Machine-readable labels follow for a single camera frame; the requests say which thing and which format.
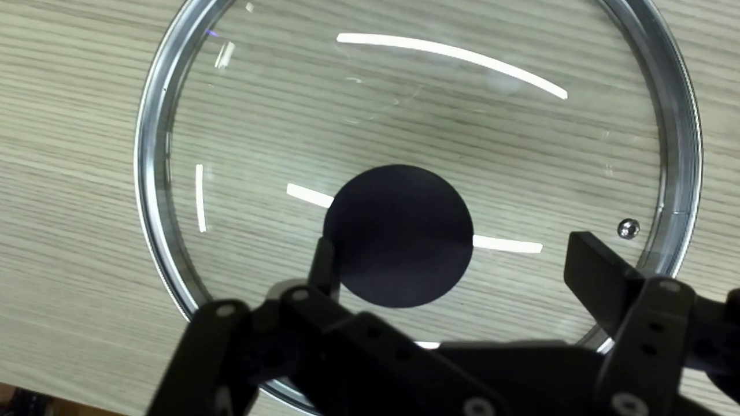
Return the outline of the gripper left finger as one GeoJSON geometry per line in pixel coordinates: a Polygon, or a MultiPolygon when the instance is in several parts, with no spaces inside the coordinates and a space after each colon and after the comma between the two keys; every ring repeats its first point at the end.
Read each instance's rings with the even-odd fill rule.
{"type": "Polygon", "coordinates": [[[509,416],[493,387],[371,313],[330,295],[320,239],[307,283],[256,308],[210,301],[193,315],[146,416],[248,416],[261,384],[285,377],[320,416],[509,416]]]}

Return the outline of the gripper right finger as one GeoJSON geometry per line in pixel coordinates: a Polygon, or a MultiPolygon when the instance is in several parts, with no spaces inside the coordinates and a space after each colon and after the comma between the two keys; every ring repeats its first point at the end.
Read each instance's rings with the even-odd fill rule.
{"type": "Polygon", "coordinates": [[[564,281],[613,341],[595,381],[595,411],[717,416],[679,394],[686,368],[740,405],[740,288],[721,302],[671,277],[645,277],[591,232],[569,235],[564,281]]]}

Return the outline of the glass pot lid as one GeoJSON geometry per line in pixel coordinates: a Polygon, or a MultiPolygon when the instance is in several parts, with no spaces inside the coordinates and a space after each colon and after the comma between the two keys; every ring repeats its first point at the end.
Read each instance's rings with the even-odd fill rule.
{"type": "Polygon", "coordinates": [[[307,283],[493,387],[607,416],[613,341],[564,280],[591,232],[674,278],[701,190],[693,88],[652,0],[187,0],[136,130],[140,218],[190,323],[307,283]]]}

